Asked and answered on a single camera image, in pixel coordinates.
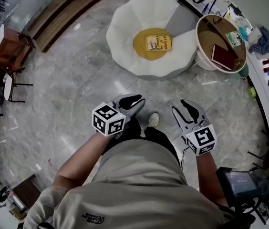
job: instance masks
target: the north face logo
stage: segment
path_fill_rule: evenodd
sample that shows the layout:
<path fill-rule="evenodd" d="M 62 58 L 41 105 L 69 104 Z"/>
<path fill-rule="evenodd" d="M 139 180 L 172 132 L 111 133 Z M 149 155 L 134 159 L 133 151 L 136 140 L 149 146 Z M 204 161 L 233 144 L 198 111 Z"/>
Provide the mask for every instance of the the north face logo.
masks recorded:
<path fill-rule="evenodd" d="M 104 222 L 105 217 L 92 215 L 86 213 L 85 215 L 82 215 L 85 219 L 87 219 L 87 222 L 94 223 L 94 224 L 102 224 Z"/>

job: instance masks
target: shoe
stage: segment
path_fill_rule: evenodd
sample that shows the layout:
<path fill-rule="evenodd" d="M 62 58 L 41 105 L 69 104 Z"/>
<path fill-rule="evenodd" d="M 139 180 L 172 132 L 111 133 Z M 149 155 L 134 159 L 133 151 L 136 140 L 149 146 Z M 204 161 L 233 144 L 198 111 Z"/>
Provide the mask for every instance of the shoe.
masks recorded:
<path fill-rule="evenodd" d="M 159 119 L 160 119 L 159 114 L 158 114 L 157 112 L 154 112 L 154 113 L 149 117 L 147 127 L 153 127 L 153 128 L 156 128 L 157 125 L 159 124 Z"/>

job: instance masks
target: shirt sleeve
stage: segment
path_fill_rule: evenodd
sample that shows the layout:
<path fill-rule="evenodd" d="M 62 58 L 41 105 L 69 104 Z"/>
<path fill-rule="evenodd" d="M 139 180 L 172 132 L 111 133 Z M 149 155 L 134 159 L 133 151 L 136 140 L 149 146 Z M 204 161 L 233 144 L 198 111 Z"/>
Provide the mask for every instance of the shirt sleeve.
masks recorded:
<path fill-rule="evenodd" d="M 62 201 L 69 189 L 65 187 L 48 187 L 30 208 L 24 221 L 24 229 L 36 229 L 38 225 L 52 217 L 56 206 Z"/>

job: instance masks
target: gray t-shirt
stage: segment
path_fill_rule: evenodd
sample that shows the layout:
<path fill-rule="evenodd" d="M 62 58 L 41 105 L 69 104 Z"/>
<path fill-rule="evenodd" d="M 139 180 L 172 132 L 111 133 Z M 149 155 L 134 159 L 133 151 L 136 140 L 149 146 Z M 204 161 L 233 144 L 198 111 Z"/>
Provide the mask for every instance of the gray t-shirt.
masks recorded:
<path fill-rule="evenodd" d="M 51 216 L 56 229 L 217 229 L 224 222 L 219 208 L 187 185 L 175 157 L 146 140 L 109 150 L 89 184 L 45 189 L 24 228 Z"/>

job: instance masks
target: book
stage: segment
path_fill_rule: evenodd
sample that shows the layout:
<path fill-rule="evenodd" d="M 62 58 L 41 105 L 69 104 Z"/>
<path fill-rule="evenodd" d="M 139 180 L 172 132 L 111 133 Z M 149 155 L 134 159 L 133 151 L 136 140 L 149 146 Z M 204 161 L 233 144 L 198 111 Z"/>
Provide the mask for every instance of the book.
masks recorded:
<path fill-rule="evenodd" d="M 217 44 L 213 45 L 213 51 L 211 57 L 212 62 L 217 63 L 218 65 L 231 71 L 234 69 L 234 60 L 235 57 L 232 53 L 218 46 Z"/>
<path fill-rule="evenodd" d="M 147 51 L 171 51 L 172 40 L 169 35 L 165 36 L 146 36 Z"/>
<path fill-rule="evenodd" d="M 241 37 L 238 31 L 226 33 L 226 36 L 232 48 L 235 48 L 244 43 L 244 39 Z"/>

